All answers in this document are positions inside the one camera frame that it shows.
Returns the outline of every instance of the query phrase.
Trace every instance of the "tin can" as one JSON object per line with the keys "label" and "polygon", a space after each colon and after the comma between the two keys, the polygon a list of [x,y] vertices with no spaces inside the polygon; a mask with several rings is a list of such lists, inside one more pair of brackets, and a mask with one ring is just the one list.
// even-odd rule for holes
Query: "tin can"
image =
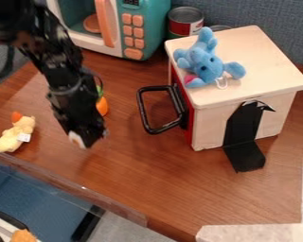
{"label": "tin can", "polygon": [[179,7],[172,9],[169,14],[169,39],[181,38],[199,34],[204,26],[205,17],[199,9]]}

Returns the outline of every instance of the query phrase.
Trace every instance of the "toy microwave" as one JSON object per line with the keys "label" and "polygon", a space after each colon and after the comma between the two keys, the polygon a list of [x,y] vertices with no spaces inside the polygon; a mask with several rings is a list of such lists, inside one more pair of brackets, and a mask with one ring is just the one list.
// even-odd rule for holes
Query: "toy microwave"
{"label": "toy microwave", "polygon": [[47,0],[73,42],[107,55],[143,61],[165,36],[166,0]]}

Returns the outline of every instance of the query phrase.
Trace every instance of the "wooden table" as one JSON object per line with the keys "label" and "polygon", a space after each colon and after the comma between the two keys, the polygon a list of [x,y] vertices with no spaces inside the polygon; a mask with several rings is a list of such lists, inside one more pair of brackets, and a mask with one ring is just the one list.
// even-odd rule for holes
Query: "wooden table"
{"label": "wooden table", "polygon": [[[80,150],[53,117],[42,76],[26,65],[0,86],[0,135],[13,111],[38,121],[32,141],[0,161],[131,221],[179,241],[193,241],[207,224],[291,223],[301,218],[303,92],[278,137],[258,141],[267,157],[258,171],[236,174],[221,148],[192,151],[178,128],[150,136],[136,105],[136,90],[167,83],[167,57],[146,62],[84,51],[101,74],[110,105],[110,136]],[[148,95],[154,123],[174,115],[164,95]]]}

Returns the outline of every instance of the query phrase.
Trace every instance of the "white wooden box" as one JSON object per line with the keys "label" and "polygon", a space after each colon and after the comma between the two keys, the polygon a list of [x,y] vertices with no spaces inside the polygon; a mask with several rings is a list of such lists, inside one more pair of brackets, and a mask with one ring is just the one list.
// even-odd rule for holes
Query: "white wooden box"
{"label": "white wooden box", "polygon": [[215,32],[219,44],[216,54],[223,62],[237,61],[247,75],[228,80],[228,88],[216,85],[187,89],[182,84],[187,72],[178,68],[173,52],[188,49],[197,36],[167,41],[169,83],[177,82],[189,107],[187,141],[194,150],[221,147],[227,119],[244,101],[258,100],[273,107],[264,112],[257,139],[282,131],[297,91],[303,90],[303,75],[258,26],[245,26]]}

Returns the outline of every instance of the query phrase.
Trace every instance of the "plush toy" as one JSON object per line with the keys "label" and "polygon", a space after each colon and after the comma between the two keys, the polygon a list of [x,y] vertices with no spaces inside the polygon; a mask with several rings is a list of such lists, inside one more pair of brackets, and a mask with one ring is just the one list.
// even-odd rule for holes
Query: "plush toy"
{"label": "plush toy", "polygon": [[37,242],[37,238],[28,230],[16,231],[10,242]]}
{"label": "plush toy", "polygon": [[199,48],[208,53],[214,54],[217,44],[218,40],[213,37],[211,28],[205,26],[200,30],[197,42],[190,49],[177,49],[174,51],[174,59],[177,62],[178,67],[193,72],[194,64],[191,59],[191,52],[195,48]]}
{"label": "plush toy", "polygon": [[31,134],[36,125],[35,117],[22,116],[14,112],[11,116],[13,128],[4,130],[0,138],[0,152],[14,152],[23,141],[20,134]]}
{"label": "plush toy", "polygon": [[185,84],[188,88],[202,87],[218,82],[223,77],[223,72],[232,76],[233,79],[243,78],[246,74],[242,65],[237,62],[223,63],[215,55],[217,40],[213,37],[212,30],[204,27],[199,35],[197,43],[189,50],[177,49],[174,58],[180,68],[187,69],[197,76],[187,75]]}
{"label": "plush toy", "polygon": [[227,72],[233,79],[243,78],[246,74],[242,65],[237,62],[223,63],[217,56],[200,48],[195,48],[190,53],[193,63],[193,72],[197,76],[185,76],[188,88],[202,87],[218,81]]}

